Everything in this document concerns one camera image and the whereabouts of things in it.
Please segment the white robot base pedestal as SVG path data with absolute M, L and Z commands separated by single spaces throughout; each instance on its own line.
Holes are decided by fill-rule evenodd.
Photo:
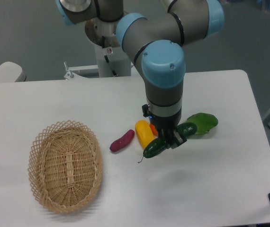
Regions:
M 97 72 L 100 78 L 131 76 L 132 63 L 123 51 L 116 37 L 118 21 L 104 22 L 99 18 L 87 20 L 85 34 L 93 44 L 96 66 L 68 67 L 65 64 L 66 78 L 74 78 L 76 71 L 85 77 Z

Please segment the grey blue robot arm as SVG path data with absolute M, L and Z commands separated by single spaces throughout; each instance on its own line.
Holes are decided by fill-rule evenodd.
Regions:
M 126 13 L 121 0 L 58 0 L 68 25 L 85 23 L 95 46 L 100 77 L 130 76 L 135 67 L 145 84 L 143 114 L 156 127 L 165 148 L 186 141 L 178 132 L 183 80 L 182 47 L 220 32 L 225 16 L 217 0 L 165 0 L 166 13 L 148 20 Z

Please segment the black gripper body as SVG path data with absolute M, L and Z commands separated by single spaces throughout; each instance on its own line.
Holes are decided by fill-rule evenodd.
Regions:
M 157 130 L 158 135 L 177 128 L 181 119 L 181 110 L 182 104 L 144 104 L 142 106 L 143 116 L 149 119 L 150 123 Z

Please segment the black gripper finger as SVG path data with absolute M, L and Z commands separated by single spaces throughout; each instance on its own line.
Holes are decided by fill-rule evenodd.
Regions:
M 187 141 L 186 137 L 180 135 L 177 130 L 169 132 L 169 144 L 171 149 L 175 149 Z
M 167 149 L 168 142 L 167 142 L 167 139 L 165 138 L 165 136 L 163 134 L 160 134 L 159 139 L 160 139 L 160 149 Z

